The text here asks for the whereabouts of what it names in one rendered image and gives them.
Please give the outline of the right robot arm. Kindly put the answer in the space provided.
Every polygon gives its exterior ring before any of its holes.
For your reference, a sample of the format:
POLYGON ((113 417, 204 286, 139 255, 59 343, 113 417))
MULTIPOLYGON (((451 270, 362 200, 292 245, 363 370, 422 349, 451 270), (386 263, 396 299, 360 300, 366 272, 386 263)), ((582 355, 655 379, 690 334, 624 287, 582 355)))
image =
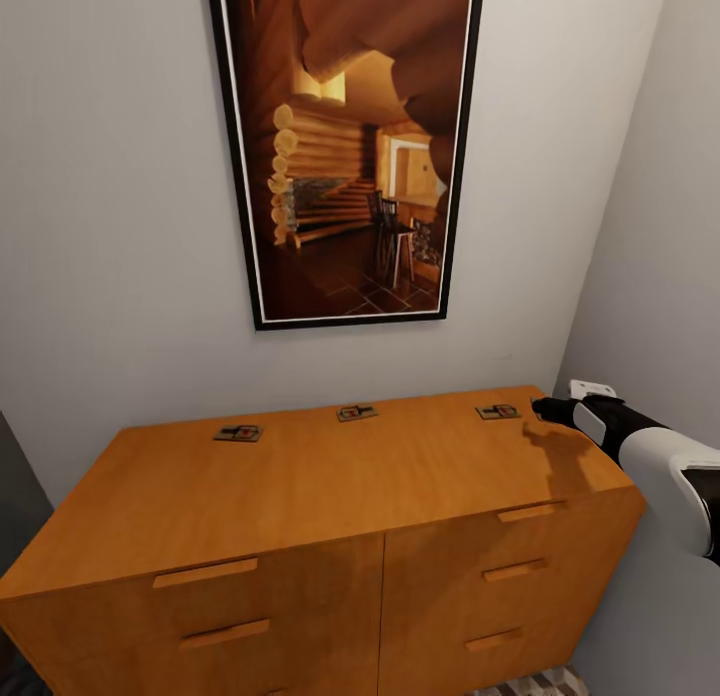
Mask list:
POLYGON ((572 380, 566 400, 534 399, 541 421, 579 430, 625 472, 688 554, 720 566, 720 450, 631 408, 607 385, 572 380))

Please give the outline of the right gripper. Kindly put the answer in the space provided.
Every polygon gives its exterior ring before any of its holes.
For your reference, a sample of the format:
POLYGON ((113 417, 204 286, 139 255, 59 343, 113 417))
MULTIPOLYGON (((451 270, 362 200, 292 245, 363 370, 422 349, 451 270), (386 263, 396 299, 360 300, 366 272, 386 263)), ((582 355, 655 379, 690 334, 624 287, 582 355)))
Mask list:
MULTIPOLYGON (((534 399, 532 410, 540 416, 541 421, 552 421, 560 423, 567 427, 579 430, 575 424, 568 422, 568 408, 574 404, 576 400, 559 400, 550 397, 544 399, 534 399)), ((576 402, 577 404, 578 402, 576 402)))

